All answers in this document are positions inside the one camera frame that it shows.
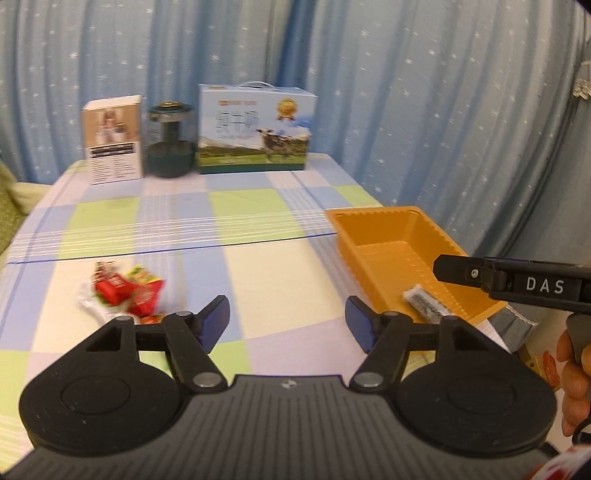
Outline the person's right hand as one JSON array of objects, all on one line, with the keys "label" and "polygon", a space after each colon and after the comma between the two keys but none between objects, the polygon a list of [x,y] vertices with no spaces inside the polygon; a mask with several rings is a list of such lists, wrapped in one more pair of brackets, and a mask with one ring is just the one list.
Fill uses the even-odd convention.
[{"label": "person's right hand", "polygon": [[557,361],[564,363],[561,376],[564,397],[562,401],[562,433],[565,437],[573,435],[576,427],[590,414],[591,346],[587,345],[581,353],[581,364],[574,359],[573,346],[567,331],[558,339]]}]

